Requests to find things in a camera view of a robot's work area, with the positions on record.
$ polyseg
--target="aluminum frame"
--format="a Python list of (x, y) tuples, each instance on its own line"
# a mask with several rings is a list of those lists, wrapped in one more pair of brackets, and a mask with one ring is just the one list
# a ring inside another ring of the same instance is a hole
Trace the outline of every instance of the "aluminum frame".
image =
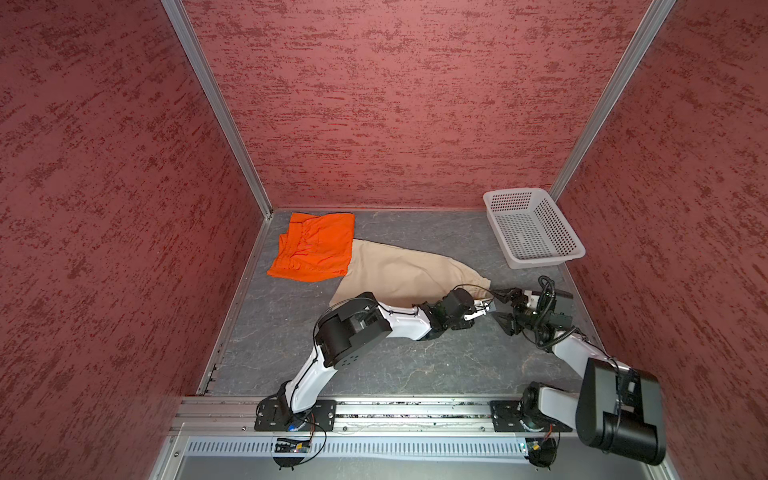
[(659, 32), (661, 25), (669, 15), (670, 10), (674, 6), (676, 0), (653, 0), (645, 12), (643, 19), (637, 26), (632, 39), (627, 45), (627, 49), (621, 56), (611, 79), (603, 90), (603, 94), (600, 96), (598, 103), (595, 105), (592, 115), (589, 117), (587, 124), (584, 126), (584, 130), (581, 131), (581, 135), (576, 140), (571, 154), (568, 155), (568, 159), (563, 164), (563, 168), (560, 170), (557, 178), (555, 178), (552, 187), (549, 189), (549, 195), (556, 202), (563, 194), (565, 186), (568, 181), (573, 177), (576, 168), (581, 163), (584, 155), (592, 145), (592, 141), (598, 135), (598, 132), (603, 126), (603, 123), (608, 118), (608, 115), (613, 110), (614, 105), (621, 96), (621, 92), (629, 83), (630, 78), (637, 70), (637, 66), (643, 59), (645, 52), (650, 47), (656, 34)]
[(269, 233), (271, 222), (271, 217), (264, 217), (264, 220), (261, 223), (259, 234), (256, 236), (256, 242), (253, 244), (253, 249), (250, 251), (250, 257), (248, 257), (248, 262), (243, 270), (243, 275), (237, 283), (237, 288), (232, 297), (232, 303), (230, 303), (227, 316), (224, 317), (224, 322), (221, 324), (221, 330), (219, 330), (219, 336), (216, 338), (214, 350), (210, 354), (208, 363), (205, 366), (203, 378), (200, 379), (200, 384), (197, 387), (197, 395), (205, 395), (208, 392), (210, 383), (216, 381), (218, 366), (221, 364), (224, 358), (224, 353), (227, 351), (227, 344), (230, 342), (230, 337), (232, 336), (235, 324), (237, 323), (237, 317), (240, 315), (240, 309), (243, 308), (243, 302), (248, 293), (248, 287), (253, 279), (253, 271), (259, 263), (261, 250), (266, 243), (266, 235)]
[[(490, 401), (518, 399), (509, 396), (327, 396), (339, 404), (329, 438), (424, 437), (435, 438), (534, 438), (544, 432), (497, 433), (493, 430)], [(263, 397), (191, 396), (182, 399), (174, 424), (150, 480), (174, 480), (190, 439), (200, 437), (259, 437), (271, 439), (284, 432), (252, 430), (256, 408)], [(360, 418), (372, 415), (372, 418)], [(389, 415), (403, 415), (395, 418)], [(453, 418), (437, 418), (450, 415)], [(563, 433), (575, 437), (575, 432)], [(669, 455), (659, 466), (647, 465), (650, 480), (679, 480)]]
[(227, 141), (230, 143), (232, 153), (234, 153), (237, 163), (240, 165), (240, 169), (243, 171), (243, 175), (248, 182), (253, 197), (256, 198), (256, 202), (259, 204), (261, 214), (264, 218), (272, 217), (272, 204), (270, 199), (266, 196), (266, 190), (261, 183), (259, 174), (256, 172), (253, 162), (250, 159), (250, 154), (243, 142), (240, 131), (237, 130), (235, 120), (232, 118), (230, 109), (227, 107), (227, 102), (224, 100), (224, 96), (221, 94), (219, 84), (216, 83), (213, 71), (210, 69), (208, 60), (205, 58), (203, 48), (200, 46), (200, 42), (197, 40), (192, 22), (190, 21), (187, 11), (184, 9), (184, 5), (181, 0), (161, 0), (165, 12), (170, 19), (170, 23), (174, 26), (176, 35), (181, 42), (181, 46), (184, 47), (184, 52), (187, 54), (192, 69), (194, 69), (197, 80), (200, 81), (200, 85), (203, 87), (205, 96), (208, 97), (210, 107), (213, 108), (216, 119), (221, 125), (221, 130), (224, 132), (224, 136), (227, 137)]

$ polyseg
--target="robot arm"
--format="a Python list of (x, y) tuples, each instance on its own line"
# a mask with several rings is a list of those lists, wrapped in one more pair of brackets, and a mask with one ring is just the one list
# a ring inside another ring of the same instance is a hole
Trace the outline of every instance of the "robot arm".
[(447, 329), (469, 328), (475, 321), (465, 314), (474, 313), (474, 305), (472, 295), (464, 289), (453, 290), (434, 305), (412, 308), (379, 303), (370, 292), (359, 295), (318, 320), (314, 352), (285, 385), (285, 392), (281, 390), (281, 403), (294, 414), (311, 409), (336, 372), (354, 364), (385, 338), (430, 340)]
[(537, 298), (541, 297), (511, 289), (495, 293), (492, 303), (478, 308), (472, 296), (458, 288), (435, 304), (403, 309), (363, 293), (318, 320), (314, 350), (278, 392), (280, 408), (287, 418), (306, 415), (336, 372), (352, 366), (387, 337), (432, 340), (448, 329), (470, 328), (476, 316), (488, 312), (508, 335), (534, 331), (537, 343), (542, 339), (540, 348), (563, 359), (583, 379), (580, 395), (533, 382), (521, 400), (524, 424), (536, 430), (560, 422), (576, 430), (588, 446), (652, 465), (661, 463), (666, 439), (656, 378), (607, 357), (576, 332), (563, 311), (567, 302), (556, 306), (550, 301), (548, 311), (537, 311), (531, 308)]

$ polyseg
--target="orange shorts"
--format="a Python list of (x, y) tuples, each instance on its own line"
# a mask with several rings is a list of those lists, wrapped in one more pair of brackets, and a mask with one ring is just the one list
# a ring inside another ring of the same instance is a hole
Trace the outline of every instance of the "orange shorts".
[(280, 252), (266, 274), (300, 282), (345, 276), (354, 235), (352, 214), (293, 214), (288, 233), (280, 235)]

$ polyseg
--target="vented metal panel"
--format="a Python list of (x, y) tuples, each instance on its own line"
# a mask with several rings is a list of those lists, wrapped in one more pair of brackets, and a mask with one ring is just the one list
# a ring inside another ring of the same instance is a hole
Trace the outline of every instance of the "vented metal panel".
[[(306, 435), (286, 435), (292, 439)], [(278, 437), (194, 436), (187, 444), (187, 456), (280, 457), (296, 454), (273, 453)], [(316, 435), (309, 455), (323, 445), (323, 435)], [(401, 460), (459, 460), (464, 462), (527, 462), (523, 438), (476, 437), (328, 437), (318, 457), (369, 457)]]

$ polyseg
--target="black mounting plate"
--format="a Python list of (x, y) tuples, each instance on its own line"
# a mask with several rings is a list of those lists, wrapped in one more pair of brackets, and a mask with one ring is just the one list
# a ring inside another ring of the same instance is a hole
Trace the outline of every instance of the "black mounting plate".
[[(521, 415), (518, 405), (520, 402), (518, 400), (492, 400), (490, 401), (491, 406), (491, 418), (493, 420), (493, 430), (494, 432), (503, 432), (503, 433), (509, 433), (509, 432), (524, 432), (524, 433), (534, 433), (530, 430), (527, 430), (525, 427), (523, 427), (523, 424), (520, 422)], [(562, 432), (562, 433), (568, 433), (573, 432), (573, 430), (567, 426), (563, 425), (562, 423), (558, 422), (557, 420), (554, 420), (552, 422), (552, 432)], [(546, 434), (549, 431), (549, 429), (542, 430), (544, 434)]]
[[(326, 432), (332, 431), (333, 420), (336, 418), (336, 400), (317, 400), (312, 414), (315, 415), (314, 423), (320, 425)], [(256, 411), (253, 430), (256, 432), (308, 432), (312, 427), (309, 423), (303, 423), (298, 429), (289, 430), (291, 417), (290, 414), (283, 414), (278, 400), (265, 400)]]

